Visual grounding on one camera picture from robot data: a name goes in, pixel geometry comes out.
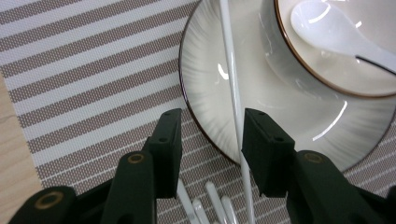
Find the gray striped placemat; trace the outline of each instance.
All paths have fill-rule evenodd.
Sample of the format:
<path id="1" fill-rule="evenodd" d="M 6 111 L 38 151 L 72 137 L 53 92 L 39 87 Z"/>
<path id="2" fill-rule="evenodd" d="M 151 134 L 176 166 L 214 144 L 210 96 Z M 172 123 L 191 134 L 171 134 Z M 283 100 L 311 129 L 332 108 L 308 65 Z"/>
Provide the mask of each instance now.
<path id="1" fill-rule="evenodd" d="M 211 221 L 205 182 L 232 198 L 247 221 L 239 168 L 223 158 L 186 107 L 177 56 L 196 0 L 3 0 L 0 66 L 44 188 L 78 193 L 114 175 L 121 155 L 140 150 L 162 112 L 182 108 L 180 177 Z M 396 121 L 378 147 L 346 172 L 385 196 L 396 185 Z M 288 223 L 284 200 L 258 197 L 258 223 Z M 159 223 L 188 223 L 179 200 L 159 200 Z"/>

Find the textured plate surface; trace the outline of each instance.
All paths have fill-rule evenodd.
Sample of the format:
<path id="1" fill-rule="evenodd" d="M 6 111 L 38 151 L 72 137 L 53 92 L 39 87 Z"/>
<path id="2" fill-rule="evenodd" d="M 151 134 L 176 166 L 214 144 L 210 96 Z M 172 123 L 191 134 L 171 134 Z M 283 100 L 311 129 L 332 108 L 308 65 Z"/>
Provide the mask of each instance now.
<path id="1" fill-rule="evenodd" d="M 230 2 L 242 107 L 269 114 L 296 141 L 297 150 L 321 152 L 340 170 L 351 167 L 387 130 L 395 98 L 360 99 L 335 91 L 336 98 L 324 100 L 290 88 L 265 60 L 260 6 L 260 0 Z M 203 131 L 239 162 L 217 1 L 202 1 L 188 23 L 180 76 L 185 99 Z"/>

